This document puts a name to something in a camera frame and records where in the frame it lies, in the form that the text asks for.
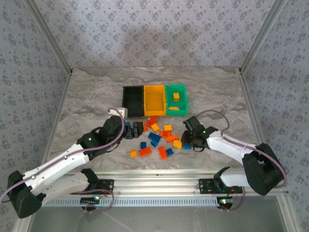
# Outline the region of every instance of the blue lego brick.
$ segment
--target blue lego brick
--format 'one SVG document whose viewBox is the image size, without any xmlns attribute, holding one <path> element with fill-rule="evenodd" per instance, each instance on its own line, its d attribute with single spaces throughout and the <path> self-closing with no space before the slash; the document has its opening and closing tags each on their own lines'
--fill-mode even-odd
<svg viewBox="0 0 309 232">
<path fill-rule="evenodd" d="M 156 146 L 158 146 L 158 142 L 156 140 L 152 140 L 151 141 L 151 145 L 156 147 Z"/>
<path fill-rule="evenodd" d="M 182 149 L 187 149 L 187 150 L 190 150 L 192 147 L 187 145 L 187 144 L 183 144 L 183 147 Z"/>
<path fill-rule="evenodd" d="M 173 155 L 174 152 L 173 152 L 172 148 L 166 149 L 166 154 L 167 154 L 168 156 Z"/>
<path fill-rule="evenodd" d="M 140 143 L 140 148 L 141 149 L 144 149 L 144 148 L 146 148 L 147 147 L 147 143 L 146 142 L 141 142 Z"/>
<path fill-rule="evenodd" d="M 151 139 L 151 140 L 155 140 L 155 141 L 157 141 L 159 143 L 160 139 L 161 139 L 161 136 L 157 135 L 155 133 L 150 132 L 150 134 L 148 135 L 148 138 Z"/>
</svg>

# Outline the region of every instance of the wall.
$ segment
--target wall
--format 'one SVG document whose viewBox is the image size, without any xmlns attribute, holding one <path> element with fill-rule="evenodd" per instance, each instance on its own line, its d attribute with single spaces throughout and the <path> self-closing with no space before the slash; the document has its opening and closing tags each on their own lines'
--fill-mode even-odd
<svg viewBox="0 0 309 232">
<path fill-rule="evenodd" d="M 0 1 L 0 192 L 8 175 L 37 166 L 51 132 L 67 74 L 22 0 Z M 16 213 L 0 205 L 0 231 Z"/>
<path fill-rule="evenodd" d="M 309 231 L 309 3 L 289 0 L 246 74 L 267 142 Z"/>
<path fill-rule="evenodd" d="M 236 65 L 273 0 L 35 0 L 71 68 Z"/>
</svg>

